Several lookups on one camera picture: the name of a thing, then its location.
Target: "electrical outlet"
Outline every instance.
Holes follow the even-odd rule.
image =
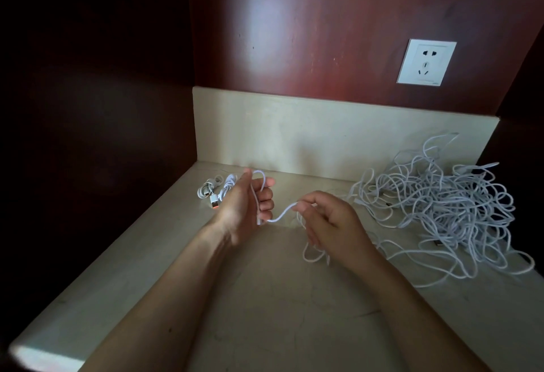
[[[397,83],[440,86],[456,44],[410,39]]]

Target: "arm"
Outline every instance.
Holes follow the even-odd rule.
[[[489,370],[376,250],[348,203],[316,191],[302,197],[293,209],[306,220],[309,242],[325,249],[373,292],[410,370]]]
[[[217,214],[200,229],[172,265],[106,336],[81,372],[181,370],[186,363],[202,310],[228,251],[257,228],[257,205],[246,170]],[[258,193],[259,217],[272,218],[270,186]]]

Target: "person's right arm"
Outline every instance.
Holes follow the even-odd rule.
[[[309,242],[356,273],[372,291],[411,370],[490,370],[377,251],[350,204],[315,191],[293,210],[306,220]]]

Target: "marble countertop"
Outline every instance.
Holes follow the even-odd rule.
[[[236,166],[198,162],[48,306],[10,346],[24,365],[76,371],[214,213],[196,190]],[[351,182],[270,172],[278,215],[312,190],[347,193]],[[367,231],[406,247],[417,225],[388,230],[362,207]],[[293,212],[260,229],[223,266],[192,349],[189,371],[406,370],[364,285],[340,265],[303,261],[306,236]],[[406,257],[392,260],[413,283],[437,279]],[[482,266],[421,294],[495,371],[544,368],[544,280]]]

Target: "person's left hand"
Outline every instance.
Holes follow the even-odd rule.
[[[270,188],[276,181],[273,177],[267,177],[264,189],[260,191],[263,185],[262,178],[251,179],[252,176],[251,169],[244,169],[244,174],[228,191],[217,212],[217,223],[230,234],[233,245],[239,245],[247,240],[257,228],[257,205],[251,186],[259,200],[259,218],[263,221],[272,219],[274,201]]]

